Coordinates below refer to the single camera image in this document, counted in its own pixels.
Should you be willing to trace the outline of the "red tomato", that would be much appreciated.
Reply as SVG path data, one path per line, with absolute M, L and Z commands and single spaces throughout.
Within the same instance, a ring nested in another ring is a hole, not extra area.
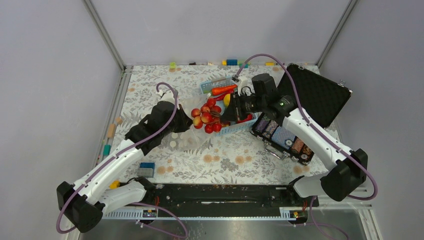
M 244 122 L 248 122 L 251 121 L 253 119 L 253 115 L 252 114 L 248 114 L 247 117 L 245 119 L 242 120 L 238 120 L 236 123 L 240 124 L 240 123 L 244 123 Z

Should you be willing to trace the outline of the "black poker chip case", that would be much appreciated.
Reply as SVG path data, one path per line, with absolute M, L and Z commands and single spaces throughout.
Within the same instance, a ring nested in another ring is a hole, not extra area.
M 278 84 L 288 116 L 279 125 L 261 114 L 251 133 L 276 149 L 308 165 L 317 156 L 328 170 L 346 159 L 351 148 L 325 131 L 340 113 L 352 91 L 332 80 L 291 63 Z

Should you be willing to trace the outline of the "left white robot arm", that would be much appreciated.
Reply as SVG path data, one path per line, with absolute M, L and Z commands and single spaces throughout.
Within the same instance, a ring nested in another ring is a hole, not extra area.
M 110 184 L 127 168 L 141 160 L 171 133 L 183 133 L 193 121 L 180 103 L 159 101 L 141 121 L 132 126 L 120 144 L 99 165 L 74 183 L 63 181 L 56 188 L 60 213 L 56 231 L 74 229 L 86 233 L 103 215 L 128 204 L 152 204 L 155 192 L 139 181 L 110 190 Z

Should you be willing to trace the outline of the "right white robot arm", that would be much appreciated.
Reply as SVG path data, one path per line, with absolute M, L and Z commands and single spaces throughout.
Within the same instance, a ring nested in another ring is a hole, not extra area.
M 282 95 L 268 73 L 252 78 L 254 92 L 251 94 L 243 92 L 248 86 L 247 78 L 237 73 L 231 79 L 238 89 L 230 95 L 229 105 L 220 117 L 222 121 L 235 122 L 248 114 L 261 112 L 300 138 L 328 170 L 292 181 L 286 193 L 291 205 L 299 206 L 307 197 L 318 195 L 327 195 L 338 202 L 353 197 L 351 193 L 368 175 L 364 166 L 367 154 L 361 149 L 353 151 L 329 135 L 303 108 L 294 82 L 291 83 L 294 97 L 291 97 Z

